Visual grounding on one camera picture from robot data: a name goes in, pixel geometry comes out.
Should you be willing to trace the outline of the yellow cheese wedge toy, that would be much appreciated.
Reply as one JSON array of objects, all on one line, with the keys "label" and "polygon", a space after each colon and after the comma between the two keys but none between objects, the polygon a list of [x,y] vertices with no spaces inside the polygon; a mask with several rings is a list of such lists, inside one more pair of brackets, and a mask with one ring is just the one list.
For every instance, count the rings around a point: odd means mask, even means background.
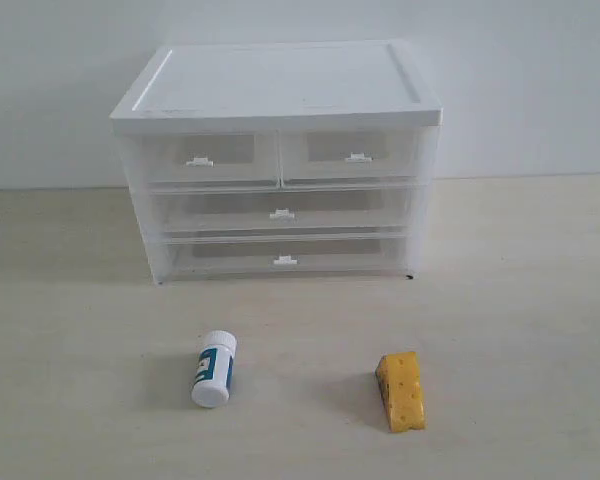
[{"label": "yellow cheese wedge toy", "polygon": [[375,376],[389,430],[424,430],[426,415],[417,354],[409,351],[384,355]]}]

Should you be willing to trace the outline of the white pill bottle blue label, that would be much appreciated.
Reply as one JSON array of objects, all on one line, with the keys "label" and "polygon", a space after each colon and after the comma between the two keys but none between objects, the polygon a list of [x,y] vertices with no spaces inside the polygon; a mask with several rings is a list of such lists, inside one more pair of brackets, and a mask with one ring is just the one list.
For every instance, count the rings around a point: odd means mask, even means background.
[{"label": "white pill bottle blue label", "polygon": [[216,408],[229,401],[236,347],[236,337],[227,331],[214,330],[205,336],[191,390],[196,405]]}]

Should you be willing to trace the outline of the clear plastic bin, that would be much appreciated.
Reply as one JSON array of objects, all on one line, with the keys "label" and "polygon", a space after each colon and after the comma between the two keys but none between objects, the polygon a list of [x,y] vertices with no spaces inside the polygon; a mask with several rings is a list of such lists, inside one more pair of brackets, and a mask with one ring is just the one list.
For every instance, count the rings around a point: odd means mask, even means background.
[{"label": "clear plastic bin", "polygon": [[412,242],[401,235],[269,237],[170,244],[170,272],[234,275],[269,272],[404,272],[415,267]]},{"label": "clear plastic bin", "polygon": [[389,189],[191,193],[155,198],[169,233],[283,228],[398,227],[420,204],[417,187]]}]

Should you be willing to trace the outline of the white plastic drawer cabinet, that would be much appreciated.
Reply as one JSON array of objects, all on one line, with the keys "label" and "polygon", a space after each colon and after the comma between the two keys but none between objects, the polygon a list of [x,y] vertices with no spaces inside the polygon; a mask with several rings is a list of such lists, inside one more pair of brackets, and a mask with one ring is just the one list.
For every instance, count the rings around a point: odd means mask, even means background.
[{"label": "white plastic drawer cabinet", "polygon": [[[110,115],[134,212],[157,284],[190,278],[251,275],[388,274],[414,277],[432,183],[442,106],[402,40],[178,45],[160,48]],[[413,131],[420,173],[359,180],[283,179],[280,137],[309,131]],[[152,183],[142,146],[148,137],[197,134],[268,134],[276,137],[275,184]],[[283,228],[169,233],[155,198],[191,193],[241,193],[417,187],[420,204],[406,226]],[[181,275],[170,272],[170,244],[296,236],[401,235],[412,242],[416,269],[404,272],[269,272]]]}]

